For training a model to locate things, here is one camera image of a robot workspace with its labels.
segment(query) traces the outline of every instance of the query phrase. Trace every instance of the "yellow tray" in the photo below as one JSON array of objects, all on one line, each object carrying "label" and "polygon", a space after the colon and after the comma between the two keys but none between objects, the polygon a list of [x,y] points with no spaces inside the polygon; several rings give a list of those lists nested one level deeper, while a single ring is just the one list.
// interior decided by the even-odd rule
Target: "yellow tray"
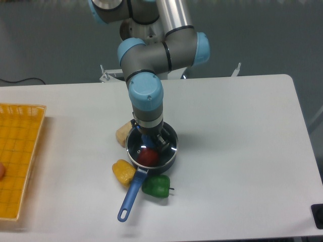
[{"label": "yellow tray", "polygon": [[46,106],[0,103],[0,220],[17,220]]}]

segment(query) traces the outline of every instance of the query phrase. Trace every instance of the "white table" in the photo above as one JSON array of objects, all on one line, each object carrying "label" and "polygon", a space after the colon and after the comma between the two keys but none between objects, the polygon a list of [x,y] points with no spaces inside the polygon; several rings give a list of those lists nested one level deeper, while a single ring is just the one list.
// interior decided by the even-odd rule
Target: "white table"
[{"label": "white table", "polygon": [[163,81],[179,153],[164,200],[126,190],[115,131],[132,118],[124,83],[0,88],[0,102],[47,106],[21,220],[0,241],[188,241],[323,234],[310,206],[323,186],[286,75]]}]

